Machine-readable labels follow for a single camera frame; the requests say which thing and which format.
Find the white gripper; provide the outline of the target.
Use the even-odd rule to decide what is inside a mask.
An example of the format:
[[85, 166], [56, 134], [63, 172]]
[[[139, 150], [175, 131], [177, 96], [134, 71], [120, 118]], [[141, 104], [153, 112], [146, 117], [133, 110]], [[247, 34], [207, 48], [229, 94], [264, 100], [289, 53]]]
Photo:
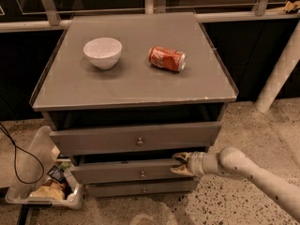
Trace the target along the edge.
[[205, 171], [203, 169], [204, 152], [179, 152], [175, 153], [172, 158], [178, 160], [180, 163], [187, 163], [178, 167], [172, 167], [171, 172], [185, 176], [203, 176]]

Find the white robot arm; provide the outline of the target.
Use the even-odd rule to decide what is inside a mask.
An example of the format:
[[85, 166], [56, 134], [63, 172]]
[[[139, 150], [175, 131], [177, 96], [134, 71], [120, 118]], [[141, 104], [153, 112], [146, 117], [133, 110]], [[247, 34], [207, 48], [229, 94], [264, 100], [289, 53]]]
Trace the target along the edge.
[[229, 146], [218, 153], [180, 152], [172, 156], [180, 164], [171, 172], [202, 177], [213, 174], [227, 178], [246, 178], [292, 218], [300, 222], [300, 187], [267, 171], [241, 150]]

